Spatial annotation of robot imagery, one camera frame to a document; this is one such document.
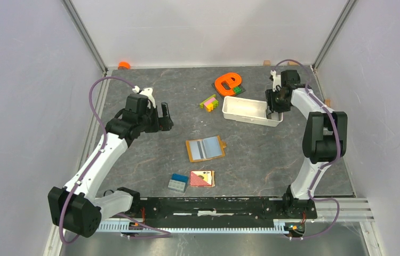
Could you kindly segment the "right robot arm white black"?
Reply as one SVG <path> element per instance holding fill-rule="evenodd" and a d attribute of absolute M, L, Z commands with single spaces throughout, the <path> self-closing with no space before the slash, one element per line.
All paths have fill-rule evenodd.
<path fill-rule="evenodd" d="M 312 207 L 314 190 L 324 172 L 346 152 L 347 114 L 320 101 L 296 70 L 270 72 L 272 87 L 265 91 L 268 115 L 297 108 L 306 119 L 302 139 L 304 162 L 295 181 L 283 196 L 282 211 L 297 217 Z"/>

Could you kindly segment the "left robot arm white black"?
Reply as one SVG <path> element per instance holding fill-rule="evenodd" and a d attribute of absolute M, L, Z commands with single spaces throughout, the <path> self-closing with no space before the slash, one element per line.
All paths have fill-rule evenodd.
<path fill-rule="evenodd" d="M 49 191 L 51 218 L 63 243 L 68 243 L 65 231 L 88 238 L 110 217 L 120 213 L 136 217 L 141 212 L 139 192 L 121 188 L 103 197 L 97 197 L 97 192 L 135 139 L 142 133 L 169 131 L 173 126 L 166 102 L 157 106 L 148 95 L 132 93 L 127 97 L 125 107 L 102 125 L 101 140 L 86 163 L 63 187 Z"/>

